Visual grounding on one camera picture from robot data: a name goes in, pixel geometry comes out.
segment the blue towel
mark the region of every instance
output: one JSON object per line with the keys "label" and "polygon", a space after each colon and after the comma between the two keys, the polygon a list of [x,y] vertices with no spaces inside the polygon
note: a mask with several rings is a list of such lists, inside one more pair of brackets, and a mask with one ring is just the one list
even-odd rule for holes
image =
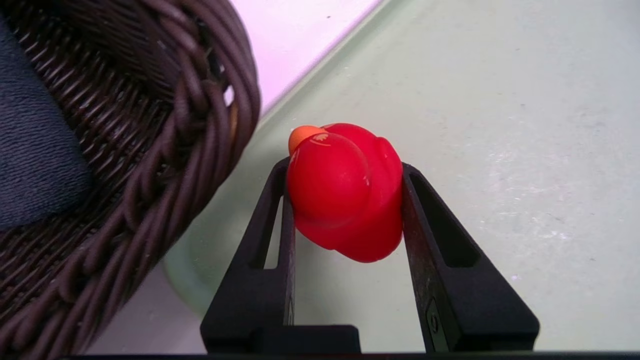
{"label": "blue towel", "polygon": [[77,138],[0,16],[0,231],[68,210],[90,187]]}

